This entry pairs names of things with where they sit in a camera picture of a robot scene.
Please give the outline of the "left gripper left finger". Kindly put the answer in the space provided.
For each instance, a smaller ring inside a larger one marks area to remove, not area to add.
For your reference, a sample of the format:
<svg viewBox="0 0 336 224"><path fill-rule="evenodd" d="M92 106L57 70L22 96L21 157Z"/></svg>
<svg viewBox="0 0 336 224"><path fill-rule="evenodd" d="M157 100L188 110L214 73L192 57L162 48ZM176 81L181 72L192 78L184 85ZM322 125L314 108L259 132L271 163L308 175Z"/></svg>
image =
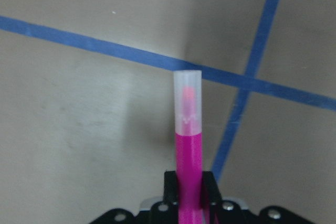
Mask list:
<svg viewBox="0 0 336 224"><path fill-rule="evenodd" d="M164 173L162 197L152 197L140 204L137 215L122 208L114 208L92 223L178 223L178 184L175 171Z"/></svg>

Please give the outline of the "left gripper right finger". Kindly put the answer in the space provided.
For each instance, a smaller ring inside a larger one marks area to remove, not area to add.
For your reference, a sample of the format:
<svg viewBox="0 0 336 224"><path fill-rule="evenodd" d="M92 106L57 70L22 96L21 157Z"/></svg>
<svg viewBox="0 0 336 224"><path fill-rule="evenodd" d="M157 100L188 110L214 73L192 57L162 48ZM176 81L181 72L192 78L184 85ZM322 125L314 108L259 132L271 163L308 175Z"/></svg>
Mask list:
<svg viewBox="0 0 336 224"><path fill-rule="evenodd" d="M203 223L309 223L310 221L286 208L268 206L259 214L252 213L238 199L223 198L212 172L202 172L201 206Z"/></svg>

